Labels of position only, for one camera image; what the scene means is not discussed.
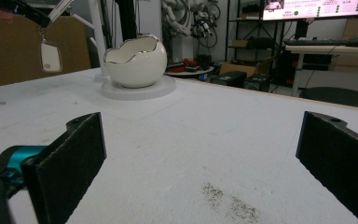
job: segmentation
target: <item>white tabletop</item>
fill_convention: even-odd
[[[286,50],[292,53],[308,53],[308,54],[337,54],[337,55],[358,55],[358,48],[345,46],[290,46],[286,45]]]
[[[68,223],[358,223],[295,156],[304,111],[358,132],[358,109],[181,79],[169,95],[115,101],[98,73],[0,87],[0,153],[102,113],[107,159]],[[9,204],[36,223],[26,190]]]

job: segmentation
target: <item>white ceramic vase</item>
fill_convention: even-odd
[[[104,65],[111,80],[126,88],[142,88],[158,81],[167,66],[167,52],[154,35],[139,35],[117,49],[108,49]]]

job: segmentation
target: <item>black chair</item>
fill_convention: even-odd
[[[336,87],[309,88],[300,93],[300,98],[358,107],[358,91]]]

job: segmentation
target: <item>clear plastic base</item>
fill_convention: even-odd
[[[153,85],[142,88],[125,88],[118,83],[103,84],[103,96],[120,101],[139,101],[158,98],[176,89],[175,79],[163,76]]]

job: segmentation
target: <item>keyboard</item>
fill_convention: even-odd
[[[350,43],[350,40],[283,40],[289,46],[339,46]]]

